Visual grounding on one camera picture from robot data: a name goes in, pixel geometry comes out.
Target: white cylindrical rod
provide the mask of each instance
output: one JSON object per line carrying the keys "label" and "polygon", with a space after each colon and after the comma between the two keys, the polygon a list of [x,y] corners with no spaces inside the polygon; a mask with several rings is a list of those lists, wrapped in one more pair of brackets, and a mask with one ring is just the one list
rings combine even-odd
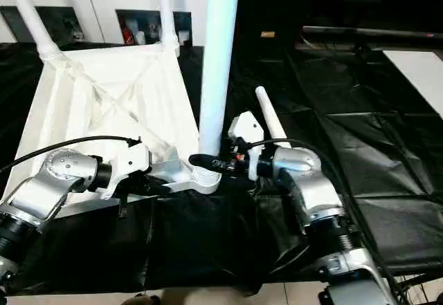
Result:
{"label": "white cylindrical rod", "polygon": [[[218,155],[228,90],[237,0],[208,0],[201,85],[199,153]],[[196,181],[216,181],[214,172],[196,169]]]}
{"label": "white cylindrical rod", "polygon": [[25,21],[31,35],[37,44],[37,50],[40,54],[40,58],[50,59],[61,54],[57,45],[53,42],[48,34],[48,31],[44,27],[44,24],[37,13],[31,0],[15,0],[20,14]]}
{"label": "white cylindrical rod", "polygon": [[[263,86],[258,86],[255,89],[255,94],[257,95],[258,102],[262,107],[262,112],[264,116],[264,120],[266,121],[266,125],[268,126],[269,133],[271,137],[276,138],[286,138],[286,133],[278,119],[277,113],[275,113],[274,107],[269,99],[268,93]],[[291,144],[289,142],[279,142],[276,143],[284,148],[291,148]]]}
{"label": "white cylindrical rod", "polygon": [[179,47],[179,40],[175,34],[174,15],[170,0],[160,0],[161,41],[166,46]]}

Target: floor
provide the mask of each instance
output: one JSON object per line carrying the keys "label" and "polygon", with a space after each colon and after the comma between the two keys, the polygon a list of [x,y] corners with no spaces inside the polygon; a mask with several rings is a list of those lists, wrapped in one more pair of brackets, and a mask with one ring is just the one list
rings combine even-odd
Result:
{"label": "floor", "polygon": [[[318,305],[317,294],[325,285],[320,282],[276,283],[263,285],[260,292],[243,298],[228,288],[186,289],[150,291],[148,295],[158,295],[165,301],[162,305]],[[443,291],[443,279],[425,284],[429,301],[435,300]],[[109,293],[97,295],[42,295],[10,297],[9,305],[120,305],[134,294]],[[418,287],[409,292],[411,304],[425,302]]]}

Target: black power cord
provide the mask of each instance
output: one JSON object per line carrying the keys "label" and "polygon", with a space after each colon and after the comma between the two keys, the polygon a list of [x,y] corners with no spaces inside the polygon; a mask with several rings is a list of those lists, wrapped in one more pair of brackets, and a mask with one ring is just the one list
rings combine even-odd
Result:
{"label": "black power cord", "polygon": [[374,258],[374,261],[378,264],[380,269],[382,270],[383,274],[385,275],[385,278],[388,280],[389,286],[395,293],[400,296],[403,304],[409,305],[410,302],[408,301],[408,298],[405,296],[403,290],[400,288],[399,284],[395,280],[394,276],[392,275],[391,271],[389,270],[389,267],[386,265],[383,257],[380,255],[377,242],[375,241],[372,232],[369,228],[368,222],[366,222],[366,219],[357,204],[354,196],[352,195],[352,190],[350,189],[350,186],[347,183],[347,180],[345,179],[345,175],[341,173],[335,165],[332,163],[330,159],[327,158],[327,156],[320,151],[319,149],[315,148],[314,146],[307,145],[305,142],[296,140],[296,139],[289,139],[289,138],[276,138],[276,139],[268,139],[268,140],[261,140],[257,142],[252,143],[246,143],[245,148],[246,150],[251,149],[252,147],[265,145],[265,144],[271,144],[271,143],[277,143],[277,142],[290,142],[295,145],[300,145],[300,147],[304,147],[307,149],[312,150],[315,154],[318,155],[318,157],[327,164],[327,166],[331,169],[332,173],[335,175],[336,180],[339,182],[339,186],[341,187],[341,190],[343,191],[342,197],[345,200],[346,206],[350,209],[353,217],[354,222],[356,224],[356,227],[360,230],[363,243],[365,244],[366,248]]}
{"label": "black power cord", "polygon": [[42,149],[38,149],[37,151],[33,151],[32,153],[26,154],[25,156],[22,156],[21,158],[18,158],[11,163],[5,165],[4,167],[0,168],[0,173],[4,172],[5,170],[8,170],[26,160],[29,160],[30,158],[34,158],[40,154],[46,153],[47,151],[52,151],[54,149],[72,145],[72,144],[78,144],[79,142],[85,142],[85,141],[93,141],[93,140],[119,140],[119,141],[125,141],[130,147],[137,145],[141,143],[140,138],[138,140],[126,138],[126,137],[119,137],[119,136],[91,136],[91,137],[83,137],[83,138],[77,138],[72,140],[67,140],[64,142],[59,142],[57,144],[47,146]]}

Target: black plastic sheet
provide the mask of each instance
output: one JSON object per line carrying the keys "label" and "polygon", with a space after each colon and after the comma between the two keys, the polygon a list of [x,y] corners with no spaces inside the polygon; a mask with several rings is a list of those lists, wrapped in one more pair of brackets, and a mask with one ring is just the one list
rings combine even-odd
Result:
{"label": "black plastic sheet", "polygon": [[[179,58],[196,119],[201,56],[193,48]],[[15,154],[41,67],[33,46],[1,47],[3,163]],[[389,267],[441,270],[443,121],[383,53],[235,53],[225,127],[245,110],[265,127],[258,85],[288,137],[343,170]],[[261,184],[252,191],[248,181],[224,178],[210,196],[187,191],[129,204],[126,219],[111,207],[54,220],[9,293],[214,285],[254,292],[265,282],[315,279],[295,216],[276,188]]]}

